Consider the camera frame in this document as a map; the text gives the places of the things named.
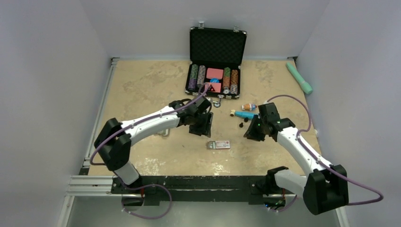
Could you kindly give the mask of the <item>red white staple box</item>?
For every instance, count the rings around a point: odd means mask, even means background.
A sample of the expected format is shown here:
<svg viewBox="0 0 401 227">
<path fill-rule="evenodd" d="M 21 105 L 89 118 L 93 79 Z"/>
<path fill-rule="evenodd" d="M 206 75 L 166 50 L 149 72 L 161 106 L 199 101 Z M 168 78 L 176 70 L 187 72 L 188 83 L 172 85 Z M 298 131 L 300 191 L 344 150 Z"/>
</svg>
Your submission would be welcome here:
<svg viewBox="0 0 401 227">
<path fill-rule="evenodd" d="M 230 141 L 228 140 L 215 140 L 208 141 L 206 145 L 207 149 L 230 149 Z"/>
</svg>

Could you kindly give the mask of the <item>green white stapler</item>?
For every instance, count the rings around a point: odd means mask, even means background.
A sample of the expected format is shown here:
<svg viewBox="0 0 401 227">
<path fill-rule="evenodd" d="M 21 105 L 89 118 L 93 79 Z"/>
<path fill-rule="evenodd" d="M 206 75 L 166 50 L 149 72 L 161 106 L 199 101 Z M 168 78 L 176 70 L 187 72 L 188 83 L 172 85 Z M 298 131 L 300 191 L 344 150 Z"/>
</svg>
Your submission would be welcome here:
<svg viewBox="0 0 401 227">
<path fill-rule="evenodd" d="M 170 134 L 170 130 L 169 129 L 165 129 L 165 130 L 159 131 L 157 134 L 162 136 L 162 137 L 167 137 Z"/>
</svg>

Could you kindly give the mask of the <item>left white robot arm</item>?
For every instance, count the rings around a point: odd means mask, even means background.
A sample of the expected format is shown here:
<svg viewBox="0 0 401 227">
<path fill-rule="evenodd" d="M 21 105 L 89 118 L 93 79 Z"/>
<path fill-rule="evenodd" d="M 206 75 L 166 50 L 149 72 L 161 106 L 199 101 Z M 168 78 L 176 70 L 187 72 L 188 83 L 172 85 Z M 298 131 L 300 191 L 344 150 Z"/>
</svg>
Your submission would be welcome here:
<svg viewBox="0 0 401 227">
<path fill-rule="evenodd" d="M 94 142 L 95 153 L 123 181 L 122 186 L 128 193 L 136 193 L 141 180 L 130 161 L 131 147 L 151 135 L 180 126 L 188 126 L 190 134 L 210 137 L 211 108 L 212 103 L 199 96 L 172 101 L 161 110 L 134 120 L 109 119 Z"/>
</svg>

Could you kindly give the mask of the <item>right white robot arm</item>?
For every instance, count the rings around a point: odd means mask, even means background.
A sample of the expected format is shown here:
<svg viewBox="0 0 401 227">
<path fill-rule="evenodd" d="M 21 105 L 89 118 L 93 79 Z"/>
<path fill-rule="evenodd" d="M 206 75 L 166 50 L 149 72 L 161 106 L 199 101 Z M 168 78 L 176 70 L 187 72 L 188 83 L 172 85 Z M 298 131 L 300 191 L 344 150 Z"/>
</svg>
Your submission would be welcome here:
<svg viewBox="0 0 401 227">
<path fill-rule="evenodd" d="M 244 134 L 249 140 L 263 141 L 266 136 L 285 148 L 296 160 L 304 175 L 281 166 L 268 170 L 260 185 L 264 193 L 286 189 L 303 199 L 307 209 L 318 215 L 348 205 L 347 172 L 341 165 L 332 165 L 319 155 L 301 136 L 299 129 L 288 118 L 281 118 L 274 103 L 258 106 Z"/>
</svg>

